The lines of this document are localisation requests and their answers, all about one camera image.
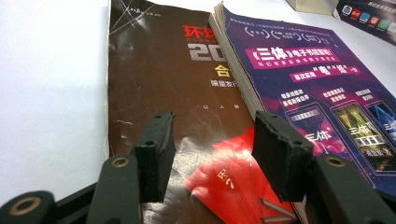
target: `metal ring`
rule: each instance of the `metal ring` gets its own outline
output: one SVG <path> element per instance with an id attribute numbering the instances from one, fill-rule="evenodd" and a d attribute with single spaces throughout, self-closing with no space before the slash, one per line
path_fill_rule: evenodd
<path id="1" fill-rule="evenodd" d="M 22 209 L 19 208 L 23 203 L 31 203 L 27 207 L 23 207 Z M 19 200 L 17 203 L 12 205 L 11 209 L 9 209 L 9 214 L 17 217 L 25 215 L 33 210 L 35 210 L 41 204 L 41 198 L 37 196 L 31 196 L 24 199 Z"/>
<path id="2" fill-rule="evenodd" d="M 129 159 L 125 157 L 120 157 L 116 158 L 114 161 L 111 162 L 111 165 L 113 165 L 116 168 L 120 168 L 123 166 L 126 166 L 129 163 Z"/>
<path id="3" fill-rule="evenodd" d="M 330 165 L 336 166 L 336 167 L 344 167 L 344 166 L 346 166 L 346 164 L 343 161 L 341 161 L 341 160 L 339 160 L 338 158 L 335 158 L 335 157 L 327 157 L 325 159 L 325 161 L 327 163 L 329 163 Z"/>

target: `black bracket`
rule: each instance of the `black bracket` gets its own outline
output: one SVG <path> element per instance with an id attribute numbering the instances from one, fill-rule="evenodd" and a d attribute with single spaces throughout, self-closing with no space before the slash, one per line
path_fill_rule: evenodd
<path id="1" fill-rule="evenodd" d="M 154 116 L 129 155 L 106 160 L 97 183 L 55 202 L 24 193 L 0 208 L 0 224 L 142 223 L 141 203 L 162 203 L 176 148 L 172 112 Z"/>
<path id="2" fill-rule="evenodd" d="M 335 155 L 313 157 L 313 145 L 282 118 L 256 112 L 252 156 L 278 199 L 306 197 L 309 223 L 396 223 L 396 216 L 355 164 Z"/>

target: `magazine cover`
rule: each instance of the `magazine cover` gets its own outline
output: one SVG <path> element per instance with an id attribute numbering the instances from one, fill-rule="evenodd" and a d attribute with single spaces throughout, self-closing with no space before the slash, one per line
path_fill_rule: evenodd
<path id="1" fill-rule="evenodd" d="M 396 0 L 340 0 L 333 15 L 396 46 Z"/>
<path id="2" fill-rule="evenodd" d="M 145 223 L 296 220 L 250 155 L 254 124 L 208 17 L 111 1 L 109 154 L 129 153 L 151 117 L 172 111 L 177 154 L 164 203 L 143 205 Z"/>
<path id="3" fill-rule="evenodd" d="M 314 143 L 314 154 L 354 161 L 374 189 L 396 196 L 396 100 L 327 29 L 238 16 L 226 34 L 262 109 Z"/>

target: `white table surface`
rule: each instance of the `white table surface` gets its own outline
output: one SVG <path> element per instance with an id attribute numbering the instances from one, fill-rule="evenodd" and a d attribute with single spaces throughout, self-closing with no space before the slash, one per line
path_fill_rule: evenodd
<path id="1" fill-rule="evenodd" d="M 155 0 L 213 11 L 216 0 Z M 226 0 L 236 14 L 334 30 L 396 95 L 396 47 L 286 0 Z M 107 0 L 3 0 L 0 205 L 48 190 L 58 201 L 96 182 L 107 156 Z"/>

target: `magazine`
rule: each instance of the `magazine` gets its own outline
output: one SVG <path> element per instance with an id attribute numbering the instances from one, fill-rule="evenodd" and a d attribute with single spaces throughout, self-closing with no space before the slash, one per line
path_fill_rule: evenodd
<path id="1" fill-rule="evenodd" d="M 396 196 L 396 100 L 328 29 L 233 14 L 209 18 L 250 115 L 279 115 L 323 153 L 354 161 Z"/>

